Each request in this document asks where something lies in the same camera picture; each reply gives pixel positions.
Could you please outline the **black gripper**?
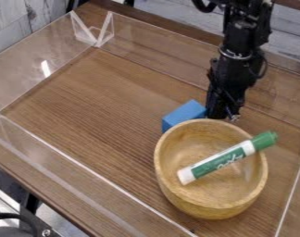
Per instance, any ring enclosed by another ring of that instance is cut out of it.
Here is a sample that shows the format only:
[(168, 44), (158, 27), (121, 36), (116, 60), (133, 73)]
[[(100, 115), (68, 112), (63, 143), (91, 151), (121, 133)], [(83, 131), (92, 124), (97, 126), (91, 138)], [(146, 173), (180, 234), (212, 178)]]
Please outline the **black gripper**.
[(239, 109), (244, 104), (246, 90), (252, 87), (266, 73), (266, 57), (256, 47), (246, 54), (219, 47), (219, 57), (210, 60), (207, 118), (240, 118)]

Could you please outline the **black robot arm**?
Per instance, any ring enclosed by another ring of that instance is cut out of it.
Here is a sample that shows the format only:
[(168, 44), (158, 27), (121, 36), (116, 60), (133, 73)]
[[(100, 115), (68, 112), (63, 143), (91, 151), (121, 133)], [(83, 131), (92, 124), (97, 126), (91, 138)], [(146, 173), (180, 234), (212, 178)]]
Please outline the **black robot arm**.
[(266, 73), (267, 60), (260, 46), (271, 34), (272, 0), (191, 0), (195, 8), (210, 13), (223, 9), (223, 41), (219, 56), (210, 60), (208, 119), (236, 120), (244, 104), (244, 92)]

